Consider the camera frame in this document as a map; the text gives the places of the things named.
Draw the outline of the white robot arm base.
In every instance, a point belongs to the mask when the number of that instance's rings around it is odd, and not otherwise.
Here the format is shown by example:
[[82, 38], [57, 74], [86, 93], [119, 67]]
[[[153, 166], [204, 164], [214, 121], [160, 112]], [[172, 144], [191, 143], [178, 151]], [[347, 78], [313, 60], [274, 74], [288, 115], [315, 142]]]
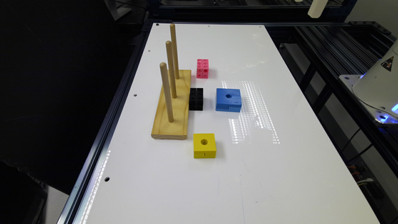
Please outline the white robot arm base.
[[363, 75], [339, 79], [380, 124], [397, 124], [397, 43]]

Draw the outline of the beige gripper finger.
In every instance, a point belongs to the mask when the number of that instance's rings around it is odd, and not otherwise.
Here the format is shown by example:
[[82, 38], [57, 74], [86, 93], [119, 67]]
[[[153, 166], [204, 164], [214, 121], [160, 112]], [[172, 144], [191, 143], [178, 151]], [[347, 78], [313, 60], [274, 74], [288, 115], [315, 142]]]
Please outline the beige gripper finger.
[[319, 18], [327, 3], [328, 0], [313, 0], [307, 14], [311, 18]]

